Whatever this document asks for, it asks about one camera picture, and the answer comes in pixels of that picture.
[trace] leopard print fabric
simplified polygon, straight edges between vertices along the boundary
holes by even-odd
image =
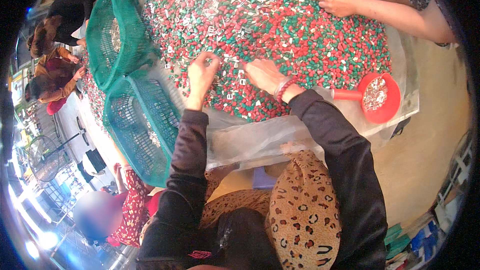
[[[291,163],[273,187],[267,234],[283,269],[330,269],[341,232],[332,180],[312,151],[287,156]]]
[[[212,225],[223,213],[248,207],[266,216],[265,229],[283,269],[330,269],[339,251],[341,231],[332,180],[312,151],[287,156],[291,162],[272,192],[249,189],[220,196],[205,205],[200,227]],[[221,179],[213,172],[205,177],[208,199]],[[150,223],[141,231],[140,244]]]

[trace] green mesh basket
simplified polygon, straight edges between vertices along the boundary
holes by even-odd
[[[148,55],[153,46],[139,8],[138,0],[97,0],[93,7],[86,30],[87,50],[93,79],[105,93],[122,75],[151,64]],[[115,19],[120,34],[119,50],[118,41],[112,41],[111,34],[111,30],[116,31]]]
[[[146,71],[120,77],[106,95],[103,125],[135,173],[151,186],[166,186],[179,120],[168,95]]]

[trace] stool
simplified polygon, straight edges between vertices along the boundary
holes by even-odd
[[[253,169],[253,189],[273,189],[277,179],[265,173],[265,167],[257,167]]]

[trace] red plastic scoop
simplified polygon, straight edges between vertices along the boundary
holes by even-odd
[[[367,110],[363,105],[363,97],[365,96],[365,89],[376,79],[384,79],[386,87],[388,88],[387,97],[380,107],[376,110]],[[333,89],[333,99],[340,100],[357,100],[362,105],[363,114],[368,121],[372,123],[382,124],[388,122],[395,116],[400,108],[400,88],[394,81],[392,76],[388,73],[369,73],[365,75],[358,85],[358,91]]]

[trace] concrete floor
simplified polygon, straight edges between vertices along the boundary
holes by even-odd
[[[419,70],[420,112],[400,136],[373,152],[389,226],[407,226],[434,203],[457,143],[468,130],[465,66],[455,49],[401,34],[407,67]],[[210,200],[252,187],[253,171],[233,172]]]

